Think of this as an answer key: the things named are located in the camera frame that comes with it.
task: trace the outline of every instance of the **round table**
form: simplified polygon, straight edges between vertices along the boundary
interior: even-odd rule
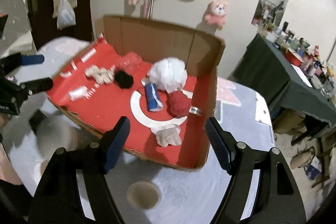
[[[38,52],[45,56],[45,62],[21,67],[16,74],[18,82],[53,76],[88,44],[69,37],[52,40]],[[31,195],[36,191],[41,178],[40,167],[45,160],[38,151],[36,136],[29,125],[29,119],[38,109],[47,117],[61,115],[76,130],[86,134],[63,116],[48,101],[45,93],[30,96],[24,102],[21,114],[13,117],[3,129],[3,146]],[[243,141],[253,149],[265,151],[274,146],[266,102],[254,90],[219,78],[215,112],[222,128],[230,131],[237,141]],[[143,161],[122,152],[116,167],[105,178],[125,222],[136,224],[210,223],[230,181],[230,176],[220,168],[212,147],[204,167],[190,172]],[[84,213],[88,218],[94,219],[80,170],[77,179]],[[242,219],[251,214],[258,179],[259,171],[255,170]],[[139,210],[128,203],[127,189],[137,181],[151,181],[159,187],[162,199],[155,208]]]

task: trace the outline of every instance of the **black clamp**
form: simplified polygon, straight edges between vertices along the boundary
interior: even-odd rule
[[[22,56],[20,53],[0,59],[0,113],[19,115],[20,107],[29,95],[50,90],[51,78],[23,82],[20,85],[8,80],[6,75],[20,66],[40,64],[43,55]]]
[[[29,223],[91,223],[81,207],[76,169],[82,169],[95,217],[92,223],[124,221],[110,194],[104,174],[113,169],[129,134],[130,124],[121,117],[100,142],[66,151],[51,158],[31,204]],[[224,131],[215,118],[206,121],[206,132],[221,167],[231,174],[223,200],[211,224],[304,224],[305,209],[294,177],[276,147],[269,152],[251,149]],[[260,170],[252,214],[240,220],[249,195],[253,170]]]

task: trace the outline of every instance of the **red paper lining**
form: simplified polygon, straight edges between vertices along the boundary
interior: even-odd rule
[[[88,79],[84,71],[91,65],[99,68],[109,69],[112,65],[119,62],[120,56],[114,48],[106,42],[98,42],[94,48],[94,54],[87,62],[83,63],[81,57],[76,57],[73,61],[77,67],[74,70],[69,63],[63,70],[63,73],[70,71],[72,76],[63,78],[57,76],[54,79],[54,87],[48,92],[49,97],[59,106],[65,106],[73,113],[78,114],[78,118],[95,127],[99,132],[105,133],[111,130],[119,120],[120,116],[126,116],[130,120],[131,131],[124,148],[144,153],[147,157],[157,161],[163,161],[172,165],[178,165],[185,168],[194,168],[198,161],[199,148],[203,131],[203,117],[190,114],[183,122],[180,132],[182,145],[160,147],[156,142],[156,137],[150,129],[139,123],[132,114],[130,108],[130,97],[135,90],[143,89],[141,80],[146,77],[151,68],[151,64],[143,62],[139,70],[133,75],[134,85],[129,90],[120,89],[115,83],[110,85],[101,85],[95,87],[95,80]],[[68,92],[80,86],[86,86],[89,90],[94,88],[96,92],[89,99],[79,99],[71,101]],[[192,105],[205,109],[207,100],[207,90],[209,85],[209,76],[198,79],[188,76],[184,90],[194,92]],[[166,121],[173,117],[167,113],[167,95],[165,92],[159,92],[159,97],[164,104],[164,109],[159,112],[149,112],[147,110],[146,98],[140,99],[140,107],[143,113],[156,121]]]

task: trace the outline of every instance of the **red container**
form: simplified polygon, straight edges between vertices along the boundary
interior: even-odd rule
[[[291,50],[286,52],[285,57],[291,64],[297,67],[299,67],[303,62],[301,56],[299,56],[296,52],[292,52]]]

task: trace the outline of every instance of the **black cloth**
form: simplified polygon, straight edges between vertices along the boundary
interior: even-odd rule
[[[270,112],[290,108],[327,122],[329,127],[336,124],[335,106],[320,90],[308,87],[282,53],[259,34],[247,46],[233,76],[263,96]]]

